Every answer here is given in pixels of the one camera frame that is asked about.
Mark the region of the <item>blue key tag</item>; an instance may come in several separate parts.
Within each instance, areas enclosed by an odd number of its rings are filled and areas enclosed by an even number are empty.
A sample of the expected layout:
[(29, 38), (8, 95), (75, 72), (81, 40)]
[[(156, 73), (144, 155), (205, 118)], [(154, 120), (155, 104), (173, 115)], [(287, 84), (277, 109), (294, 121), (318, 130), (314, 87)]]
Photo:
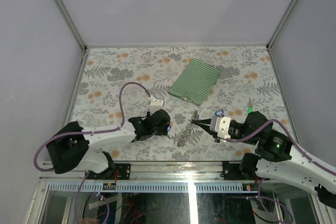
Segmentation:
[(223, 117), (225, 116), (225, 111), (224, 110), (218, 110), (214, 113), (215, 116)]

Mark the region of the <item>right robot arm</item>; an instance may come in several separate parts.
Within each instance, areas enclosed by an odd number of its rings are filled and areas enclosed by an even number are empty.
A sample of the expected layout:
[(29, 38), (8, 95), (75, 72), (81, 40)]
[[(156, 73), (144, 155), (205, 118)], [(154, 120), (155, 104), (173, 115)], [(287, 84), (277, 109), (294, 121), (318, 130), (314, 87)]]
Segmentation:
[(335, 208), (335, 167), (304, 150), (276, 119), (260, 112), (248, 113), (244, 123), (213, 116), (193, 120), (217, 142), (254, 145), (254, 153), (243, 155), (239, 166), (245, 179), (274, 179), (302, 189), (326, 206)]

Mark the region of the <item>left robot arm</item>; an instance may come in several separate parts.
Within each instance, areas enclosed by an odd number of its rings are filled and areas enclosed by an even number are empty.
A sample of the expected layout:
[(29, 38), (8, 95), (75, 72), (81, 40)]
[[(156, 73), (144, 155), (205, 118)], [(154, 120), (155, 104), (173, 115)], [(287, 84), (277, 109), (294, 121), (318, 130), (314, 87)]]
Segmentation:
[(46, 145), (53, 170), (64, 174), (74, 169), (88, 170), (88, 179), (115, 179), (121, 174), (110, 152), (113, 147), (145, 141), (153, 136), (166, 136), (169, 114), (160, 109), (153, 114), (128, 119), (117, 130), (109, 127), (85, 129), (70, 122)]

